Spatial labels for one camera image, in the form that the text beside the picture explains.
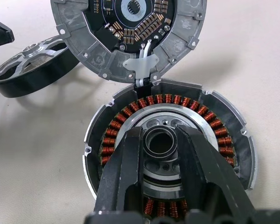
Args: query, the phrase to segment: gray metal casing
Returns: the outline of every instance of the gray metal casing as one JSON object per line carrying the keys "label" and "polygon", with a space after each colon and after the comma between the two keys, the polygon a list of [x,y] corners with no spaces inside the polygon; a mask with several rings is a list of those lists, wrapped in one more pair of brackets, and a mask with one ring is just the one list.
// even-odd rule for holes
{"label": "gray metal casing", "polygon": [[[153,53],[160,61],[150,70],[153,80],[161,78],[173,65],[194,50],[199,42],[207,0],[176,0],[175,17],[169,34]],[[134,83],[135,73],[123,62],[136,58],[119,50],[112,53],[89,30],[83,11],[88,0],[51,0],[52,11],[60,37],[77,59],[98,76],[121,83]]]}

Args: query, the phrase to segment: metal bracket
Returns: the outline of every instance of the metal bracket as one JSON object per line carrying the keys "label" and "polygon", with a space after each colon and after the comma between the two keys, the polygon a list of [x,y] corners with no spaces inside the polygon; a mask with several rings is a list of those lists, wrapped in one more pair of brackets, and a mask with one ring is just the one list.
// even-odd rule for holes
{"label": "metal bracket", "polygon": [[129,71],[135,71],[136,79],[147,78],[150,76],[150,70],[157,65],[159,58],[153,54],[144,58],[129,58],[123,62],[123,67]]}

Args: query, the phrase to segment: white table surface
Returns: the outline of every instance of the white table surface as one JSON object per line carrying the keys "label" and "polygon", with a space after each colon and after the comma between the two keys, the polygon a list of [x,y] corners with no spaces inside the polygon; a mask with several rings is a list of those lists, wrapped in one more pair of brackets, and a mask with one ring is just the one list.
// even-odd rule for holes
{"label": "white table surface", "polygon": [[[49,0],[0,0],[0,21],[15,36],[0,47],[0,65],[57,35]],[[199,39],[164,77],[203,84],[242,112],[259,158],[252,203],[280,208],[280,0],[209,0]],[[0,95],[0,224],[83,223],[95,202],[82,167],[84,135],[125,86],[79,64],[28,97]]]}

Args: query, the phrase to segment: circuit board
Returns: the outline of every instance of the circuit board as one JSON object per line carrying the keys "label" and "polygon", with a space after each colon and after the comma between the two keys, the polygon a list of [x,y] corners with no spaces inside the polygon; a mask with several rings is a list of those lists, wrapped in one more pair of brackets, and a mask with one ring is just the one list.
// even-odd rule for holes
{"label": "circuit board", "polygon": [[110,51],[137,53],[149,39],[156,46],[173,24],[174,0],[92,1],[85,18],[91,32]]}

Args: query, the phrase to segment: copper winding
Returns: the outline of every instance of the copper winding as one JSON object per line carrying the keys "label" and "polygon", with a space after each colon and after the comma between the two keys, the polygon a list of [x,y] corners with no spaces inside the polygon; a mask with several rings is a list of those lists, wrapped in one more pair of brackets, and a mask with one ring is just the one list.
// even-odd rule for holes
{"label": "copper winding", "polygon": [[121,126],[122,126],[122,124],[119,123],[118,121],[112,120],[112,121],[110,122],[110,126],[111,126],[112,128],[115,128],[115,129],[120,129]]}
{"label": "copper winding", "polygon": [[234,167],[234,158],[233,157],[224,157],[226,161]]}
{"label": "copper winding", "polygon": [[220,146],[227,146],[227,145],[231,145],[232,144],[232,138],[231,137],[223,137],[217,140],[218,141],[218,145]]}
{"label": "copper winding", "polygon": [[209,109],[206,107],[206,106],[202,106],[198,109],[197,113],[200,115],[200,116],[203,116]]}
{"label": "copper winding", "polygon": [[230,146],[219,147],[219,153],[222,155],[234,156],[233,148]]}
{"label": "copper winding", "polygon": [[153,208],[154,208],[154,201],[148,199],[144,208],[144,214],[151,216],[151,214],[153,213]]}
{"label": "copper winding", "polygon": [[166,207],[164,202],[158,202],[157,216],[163,217],[166,215]]}
{"label": "copper winding", "polygon": [[120,122],[124,123],[126,121],[126,117],[122,115],[121,113],[116,114],[115,118],[119,120]]}
{"label": "copper winding", "polygon": [[101,157],[101,165],[105,165],[109,161],[110,157],[111,156]]}
{"label": "copper winding", "polygon": [[210,122],[211,120],[216,118],[216,114],[213,111],[208,112],[207,114],[205,114],[205,116],[203,117],[207,122]]}
{"label": "copper winding", "polygon": [[111,129],[111,128],[107,128],[107,130],[106,130],[106,135],[116,137],[117,134],[118,134],[117,130],[114,130],[114,129]]}
{"label": "copper winding", "polygon": [[181,96],[175,95],[173,98],[173,103],[179,105],[181,103],[181,100],[182,100]]}
{"label": "copper winding", "polygon": [[199,107],[200,103],[196,100],[194,100],[190,106],[190,109],[193,110],[193,111],[196,111]]}
{"label": "copper winding", "polygon": [[103,144],[106,144],[106,145],[115,145],[115,140],[116,140],[116,139],[112,139],[112,138],[104,138]]}
{"label": "copper winding", "polygon": [[184,215],[186,215],[186,213],[188,212],[188,205],[187,205],[187,201],[186,199],[183,199],[181,201],[181,206],[182,206],[182,212]]}
{"label": "copper winding", "polygon": [[112,154],[114,152],[115,148],[114,147],[103,147],[101,151],[101,155],[108,155]]}
{"label": "copper winding", "polygon": [[140,109],[135,102],[130,103],[130,107],[134,112]]}
{"label": "copper winding", "polygon": [[157,104],[163,103],[163,96],[162,96],[162,95],[156,95],[156,96],[155,96],[155,102],[156,102]]}
{"label": "copper winding", "polygon": [[172,102],[172,95],[171,94],[165,94],[165,103],[171,104]]}
{"label": "copper winding", "polygon": [[130,117],[133,114],[133,112],[127,107],[123,108],[122,112],[128,117]]}
{"label": "copper winding", "polygon": [[178,219],[178,211],[177,211],[177,205],[176,202],[170,202],[170,216],[172,218]]}
{"label": "copper winding", "polygon": [[214,121],[210,122],[210,126],[212,129],[216,129],[217,127],[222,126],[223,123],[219,119],[215,119]]}
{"label": "copper winding", "polygon": [[223,135],[228,135],[228,130],[226,127],[221,127],[217,130],[214,131],[215,136],[223,136]]}
{"label": "copper winding", "polygon": [[182,100],[182,106],[188,107],[190,104],[191,99],[188,97],[184,97]]}
{"label": "copper winding", "polygon": [[148,105],[153,105],[154,104],[154,97],[153,96],[146,97],[146,100],[147,100]]}
{"label": "copper winding", "polygon": [[143,98],[138,99],[138,105],[139,105],[141,108],[144,108],[144,107],[147,106],[146,101],[145,101]]}

